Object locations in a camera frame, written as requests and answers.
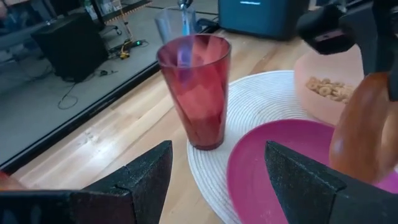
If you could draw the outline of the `red faceted plastic tumbler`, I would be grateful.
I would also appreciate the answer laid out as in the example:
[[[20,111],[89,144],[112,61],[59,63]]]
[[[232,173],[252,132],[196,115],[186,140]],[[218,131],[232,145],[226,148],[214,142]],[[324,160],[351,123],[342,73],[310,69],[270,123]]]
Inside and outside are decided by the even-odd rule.
[[[157,52],[190,144],[204,151],[224,141],[231,44],[210,34],[178,37]]]

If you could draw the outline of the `pale pink bowl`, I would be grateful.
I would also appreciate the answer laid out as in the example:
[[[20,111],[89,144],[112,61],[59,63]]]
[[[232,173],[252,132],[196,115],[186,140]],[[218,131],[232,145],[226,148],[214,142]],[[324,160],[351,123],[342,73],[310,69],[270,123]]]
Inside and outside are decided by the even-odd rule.
[[[299,102],[310,115],[331,126],[337,124],[345,107],[342,102],[320,96],[306,87],[312,78],[330,79],[353,88],[363,79],[363,65],[358,46],[333,55],[320,55],[311,50],[301,56],[294,66],[294,86]]]

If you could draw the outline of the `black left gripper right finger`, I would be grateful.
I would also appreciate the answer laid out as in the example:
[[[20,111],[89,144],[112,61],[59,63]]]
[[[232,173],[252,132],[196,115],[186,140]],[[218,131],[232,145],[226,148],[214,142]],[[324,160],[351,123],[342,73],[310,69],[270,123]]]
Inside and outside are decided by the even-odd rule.
[[[267,141],[269,179],[289,224],[398,224],[398,194]]]

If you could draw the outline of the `black two-slot toaster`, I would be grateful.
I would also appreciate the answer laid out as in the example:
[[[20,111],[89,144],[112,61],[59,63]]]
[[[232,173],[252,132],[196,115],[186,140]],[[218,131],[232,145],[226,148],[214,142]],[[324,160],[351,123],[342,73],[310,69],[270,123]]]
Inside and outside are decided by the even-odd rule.
[[[218,0],[218,23],[230,32],[290,40],[309,5],[310,0]]]

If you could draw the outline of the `white round woven placemat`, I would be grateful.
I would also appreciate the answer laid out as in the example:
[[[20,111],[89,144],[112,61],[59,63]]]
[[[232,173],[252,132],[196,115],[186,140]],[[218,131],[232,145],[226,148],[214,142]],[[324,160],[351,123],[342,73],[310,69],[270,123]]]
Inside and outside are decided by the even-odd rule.
[[[212,151],[187,144],[193,178],[203,198],[225,224],[241,224],[228,195],[226,170],[236,143],[250,130],[279,119],[307,119],[294,91],[291,70],[263,72],[229,84],[224,142]]]

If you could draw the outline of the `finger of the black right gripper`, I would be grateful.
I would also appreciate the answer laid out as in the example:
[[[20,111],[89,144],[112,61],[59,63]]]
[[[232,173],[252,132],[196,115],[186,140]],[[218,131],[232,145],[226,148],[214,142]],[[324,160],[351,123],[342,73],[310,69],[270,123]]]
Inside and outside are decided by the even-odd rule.
[[[387,90],[389,101],[398,101],[398,60],[387,62]]]
[[[389,71],[389,48],[382,40],[372,40],[361,45],[365,75]]]

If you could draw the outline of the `black floor cabinet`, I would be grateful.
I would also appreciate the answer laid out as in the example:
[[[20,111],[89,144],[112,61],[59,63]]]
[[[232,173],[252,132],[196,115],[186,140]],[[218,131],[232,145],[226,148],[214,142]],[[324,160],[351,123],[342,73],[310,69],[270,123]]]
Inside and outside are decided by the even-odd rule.
[[[31,33],[55,74],[79,83],[108,59],[98,28],[86,13],[71,14]]]

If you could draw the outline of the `magenta plastic plate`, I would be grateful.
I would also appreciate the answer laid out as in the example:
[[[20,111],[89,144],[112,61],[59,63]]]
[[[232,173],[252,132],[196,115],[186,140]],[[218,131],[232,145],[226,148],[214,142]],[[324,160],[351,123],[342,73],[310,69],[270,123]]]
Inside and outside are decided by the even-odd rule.
[[[269,179],[265,161],[267,141],[329,167],[332,134],[333,128],[321,123],[285,119],[262,124],[244,135],[234,147],[227,168],[229,196],[242,223],[289,224]],[[390,174],[373,186],[398,194],[398,174]]]

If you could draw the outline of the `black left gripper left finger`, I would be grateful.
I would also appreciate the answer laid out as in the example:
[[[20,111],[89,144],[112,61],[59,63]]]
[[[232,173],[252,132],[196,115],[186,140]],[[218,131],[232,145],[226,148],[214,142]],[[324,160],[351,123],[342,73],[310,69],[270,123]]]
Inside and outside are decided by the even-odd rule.
[[[84,189],[71,224],[159,224],[169,188],[172,142],[166,140]]]

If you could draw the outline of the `red apple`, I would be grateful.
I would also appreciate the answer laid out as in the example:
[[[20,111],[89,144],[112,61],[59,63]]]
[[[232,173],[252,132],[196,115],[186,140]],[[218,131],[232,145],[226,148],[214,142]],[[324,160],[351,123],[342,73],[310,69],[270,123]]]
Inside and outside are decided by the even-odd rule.
[[[368,75],[355,89],[335,127],[331,168],[373,184],[398,165],[398,101],[390,101],[387,72]]]

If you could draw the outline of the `blue handled spoon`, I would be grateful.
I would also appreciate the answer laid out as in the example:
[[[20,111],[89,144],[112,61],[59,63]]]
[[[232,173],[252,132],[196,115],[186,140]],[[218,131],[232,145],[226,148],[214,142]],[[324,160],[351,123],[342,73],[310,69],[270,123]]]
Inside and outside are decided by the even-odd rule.
[[[192,16],[194,12],[190,9],[193,0],[177,0],[177,6],[182,13],[182,34],[191,35],[195,32]]]

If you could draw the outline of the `clear drinking glass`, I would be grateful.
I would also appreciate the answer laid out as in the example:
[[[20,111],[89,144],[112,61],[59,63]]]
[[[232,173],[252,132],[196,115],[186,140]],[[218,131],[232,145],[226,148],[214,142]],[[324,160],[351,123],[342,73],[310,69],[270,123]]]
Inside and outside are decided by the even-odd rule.
[[[195,32],[193,34],[198,34],[201,32],[201,27],[197,24],[195,10],[192,7],[190,9],[194,12],[192,21],[195,25]],[[182,13],[178,6],[167,7],[161,10],[155,17],[155,23],[163,44],[184,36],[182,34]]]

